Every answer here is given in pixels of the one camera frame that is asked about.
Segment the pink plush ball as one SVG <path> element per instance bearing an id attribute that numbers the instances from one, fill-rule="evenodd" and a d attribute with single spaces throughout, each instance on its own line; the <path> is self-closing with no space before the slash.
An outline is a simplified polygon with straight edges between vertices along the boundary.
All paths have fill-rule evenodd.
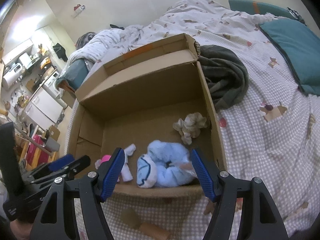
<path id="1" fill-rule="evenodd" d="M 102 158 L 101 158 L 101 163 L 104 163 L 104 162 L 107 162 L 111 159 L 111 155 L 104 155 Z"/>

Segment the white sock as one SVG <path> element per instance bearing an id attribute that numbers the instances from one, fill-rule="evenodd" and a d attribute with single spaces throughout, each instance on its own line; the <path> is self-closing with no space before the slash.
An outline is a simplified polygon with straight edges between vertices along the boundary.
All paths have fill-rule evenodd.
<path id="1" fill-rule="evenodd" d="M 125 154 L 125 161 L 123 168 L 121 170 L 121 177 L 123 182 L 129 182 L 133 180 L 133 176 L 131 174 L 129 165 L 128 165 L 128 157 L 132 156 L 136 150 L 135 144 L 129 145 L 127 148 L 124 149 L 124 154 Z"/>

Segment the light blue plush toy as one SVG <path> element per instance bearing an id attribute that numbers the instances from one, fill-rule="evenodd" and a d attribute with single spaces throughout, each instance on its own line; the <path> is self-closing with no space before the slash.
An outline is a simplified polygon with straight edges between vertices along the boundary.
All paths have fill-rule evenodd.
<path id="1" fill-rule="evenodd" d="M 196 177 L 188 149 L 177 142 L 154 140 L 137 160 L 136 183 L 143 189 L 183 186 Z"/>

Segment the beige patterned cloth scrunchie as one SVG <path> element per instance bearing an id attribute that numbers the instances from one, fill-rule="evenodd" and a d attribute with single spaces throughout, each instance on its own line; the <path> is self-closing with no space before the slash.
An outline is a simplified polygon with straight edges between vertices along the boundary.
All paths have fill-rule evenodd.
<path id="1" fill-rule="evenodd" d="M 184 120 L 180 118 L 172 125 L 173 129 L 180 134 L 185 145 L 191 145 L 192 140 L 200 135 L 201 129 L 207 126 L 207 118 L 199 112 L 188 114 Z"/>

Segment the wooden chair with red cloth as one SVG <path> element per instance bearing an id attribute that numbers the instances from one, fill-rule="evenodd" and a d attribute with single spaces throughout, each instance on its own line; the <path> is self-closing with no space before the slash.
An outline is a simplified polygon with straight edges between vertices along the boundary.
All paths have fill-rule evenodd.
<path id="1" fill-rule="evenodd" d="M 59 157 L 58 152 L 52 152 L 51 155 L 41 150 L 35 144 L 22 137 L 21 134 L 15 134 L 16 147 L 18 151 L 18 162 L 25 160 L 24 165 L 27 170 L 31 170 L 41 164 L 51 163 Z"/>

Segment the white checked dog-print bedspread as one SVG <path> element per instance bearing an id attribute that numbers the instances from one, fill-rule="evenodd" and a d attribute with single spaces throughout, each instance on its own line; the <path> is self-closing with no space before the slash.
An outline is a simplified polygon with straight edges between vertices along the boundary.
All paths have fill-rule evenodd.
<path id="1" fill-rule="evenodd" d="M 99 32 L 68 63 L 88 61 L 86 81 L 121 55 L 178 34 L 234 52 L 247 68 L 249 87 L 240 103 L 216 110 L 225 169 L 263 180 L 291 239 L 319 239 L 319 97 L 299 91 L 285 59 L 259 30 L 274 20 L 211 0 L 182 0 L 146 27 Z"/>

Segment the white kitchen cabinet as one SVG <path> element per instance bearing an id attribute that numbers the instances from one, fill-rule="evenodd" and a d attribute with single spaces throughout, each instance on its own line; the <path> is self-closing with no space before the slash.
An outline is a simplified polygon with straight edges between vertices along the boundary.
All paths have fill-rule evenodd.
<path id="1" fill-rule="evenodd" d="M 43 130 L 56 124 L 62 110 L 63 107 L 42 87 L 33 94 L 24 108 L 26 116 Z"/>

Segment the white washing machine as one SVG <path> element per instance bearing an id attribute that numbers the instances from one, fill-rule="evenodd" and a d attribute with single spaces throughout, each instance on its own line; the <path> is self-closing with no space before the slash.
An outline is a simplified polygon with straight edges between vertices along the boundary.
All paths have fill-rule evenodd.
<path id="1" fill-rule="evenodd" d="M 56 81 L 59 76 L 60 74 L 58 71 L 53 72 L 52 75 L 45 80 L 42 86 L 43 89 L 55 100 L 61 99 L 60 91 L 56 88 Z"/>

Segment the teal mattress corner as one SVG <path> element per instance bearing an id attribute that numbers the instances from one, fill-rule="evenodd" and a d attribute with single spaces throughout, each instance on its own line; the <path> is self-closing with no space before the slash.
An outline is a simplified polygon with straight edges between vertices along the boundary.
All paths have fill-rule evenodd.
<path id="1" fill-rule="evenodd" d="M 88 68 L 85 60 L 77 59 L 57 78 L 55 86 L 74 94 L 83 83 L 87 74 Z"/>

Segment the dark grey folded blanket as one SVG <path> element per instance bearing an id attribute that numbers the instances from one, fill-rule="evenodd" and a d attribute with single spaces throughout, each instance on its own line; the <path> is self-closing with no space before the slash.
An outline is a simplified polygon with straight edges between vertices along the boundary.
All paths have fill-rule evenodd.
<path id="1" fill-rule="evenodd" d="M 249 87 L 245 65 L 231 50 L 217 46 L 199 47 L 201 65 L 210 96 L 217 111 L 240 103 Z"/>

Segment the brown cardboard box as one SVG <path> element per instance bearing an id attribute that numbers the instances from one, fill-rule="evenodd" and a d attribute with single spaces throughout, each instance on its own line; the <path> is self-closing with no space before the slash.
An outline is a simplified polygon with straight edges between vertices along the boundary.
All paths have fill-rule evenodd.
<path id="1" fill-rule="evenodd" d="M 146 44 L 106 63 L 76 91 L 78 104 L 67 151 L 96 161 L 136 146 L 129 169 L 137 174 L 137 160 L 154 140 L 181 142 L 173 124 L 188 114 L 200 113 L 208 126 L 193 140 L 220 168 L 225 152 L 216 110 L 198 61 L 200 48 L 187 34 Z"/>

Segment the teal pillow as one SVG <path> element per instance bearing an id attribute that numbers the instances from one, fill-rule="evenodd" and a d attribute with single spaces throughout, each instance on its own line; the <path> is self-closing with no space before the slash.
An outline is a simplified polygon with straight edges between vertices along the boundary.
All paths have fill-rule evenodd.
<path id="1" fill-rule="evenodd" d="M 289 18 L 263 23 L 260 30 L 285 59 L 300 91 L 319 96 L 319 37 Z"/>

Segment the teal headboard cushion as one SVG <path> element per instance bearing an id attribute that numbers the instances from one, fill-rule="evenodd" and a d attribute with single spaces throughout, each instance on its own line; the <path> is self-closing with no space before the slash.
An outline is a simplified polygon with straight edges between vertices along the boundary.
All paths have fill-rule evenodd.
<path id="1" fill-rule="evenodd" d="M 277 5 L 252 0 L 228 0 L 228 2 L 230 9 L 233 11 L 243 11 L 250 15 L 271 13 L 274 16 L 296 19 L 296 15 L 289 9 Z"/>

